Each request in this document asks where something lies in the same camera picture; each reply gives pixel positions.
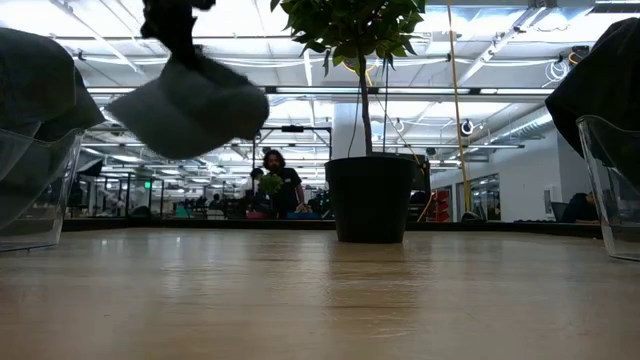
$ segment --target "plant stem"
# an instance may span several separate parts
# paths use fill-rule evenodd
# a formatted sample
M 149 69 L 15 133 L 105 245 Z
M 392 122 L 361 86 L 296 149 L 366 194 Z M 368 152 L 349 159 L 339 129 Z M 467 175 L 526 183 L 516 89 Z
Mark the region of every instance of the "plant stem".
M 371 142 L 371 119 L 369 118 L 369 91 L 367 86 L 367 59 L 361 49 L 358 49 L 358 62 L 360 63 L 360 92 L 362 93 L 362 122 L 364 123 L 364 144 L 367 156 L 373 153 Z

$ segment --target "black t-shirt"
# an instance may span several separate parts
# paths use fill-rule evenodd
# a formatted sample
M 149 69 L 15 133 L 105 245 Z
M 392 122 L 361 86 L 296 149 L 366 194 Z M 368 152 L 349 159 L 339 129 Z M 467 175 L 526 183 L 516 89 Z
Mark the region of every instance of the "black t-shirt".
M 302 180 L 294 169 L 284 168 L 277 174 L 282 178 L 282 188 L 273 197 L 273 205 L 279 212 L 294 212 L 298 207 L 296 187 L 302 184 Z
M 562 214 L 562 223 L 573 224 L 576 220 L 593 221 L 598 220 L 598 212 L 595 205 L 587 201 L 587 194 L 575 194 L 569 202 L 569 206 Z

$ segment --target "hair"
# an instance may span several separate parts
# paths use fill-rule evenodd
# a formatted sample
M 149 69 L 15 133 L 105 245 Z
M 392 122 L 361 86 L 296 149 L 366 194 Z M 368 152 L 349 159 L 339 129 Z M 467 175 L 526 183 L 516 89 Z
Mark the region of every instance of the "hair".
M 269 150 L 266 154 L 264 154 L 264 162 L 262 164 L 262 166 L 264 166 L 265 169 L 269 169 L 269 157 L 271 155 L 275 155 L 278 160 L 280 160 L 280 167 L 281 168 L 285 168 L 285 166 L 287 166 L 286 161 L 284 161 L 284 157 L 282 156 L 282 154 L 280 154 L 280 151 L 278 150 Z
M 255 168 L 253 170 L 251 170 L 251 178 L 255 179 L 258 176 L 264 175 L 264 171 L 262 171 L 262 169 L 259 168 Z

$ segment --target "green plant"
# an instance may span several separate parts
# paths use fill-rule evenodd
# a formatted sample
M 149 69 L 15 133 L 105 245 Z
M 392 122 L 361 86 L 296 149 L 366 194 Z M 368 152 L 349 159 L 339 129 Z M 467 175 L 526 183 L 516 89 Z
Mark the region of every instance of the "green plant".
M 329 60 L 333 66 L 355 59 L 355 72 L 360 78 L 362 121 L 367 155 L 373 151 L 369 94 L 367 91 L 366 57 L 376 54 L 393 68 L 394 56 L 416 55 L 411 46 L 411 33 L 422 21 L 426 0 L 271 0 L 271 10 L 280 5 L 289 15 L 285 29 L 291 28 L 293 41 L 324 53 L 325 76 Z
M 260 190 L 269 196 L 273 196 L 282 188 L 282 178 L 278 175 L 268 174 L 260 179 Z

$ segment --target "desk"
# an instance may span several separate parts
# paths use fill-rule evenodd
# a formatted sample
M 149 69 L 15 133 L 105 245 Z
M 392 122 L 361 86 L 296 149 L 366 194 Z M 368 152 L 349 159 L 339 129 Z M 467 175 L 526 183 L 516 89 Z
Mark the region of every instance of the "desk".
M 601 241 L 65 233 L 0 254 L 3 359 L 637 359 L 640 266 Z

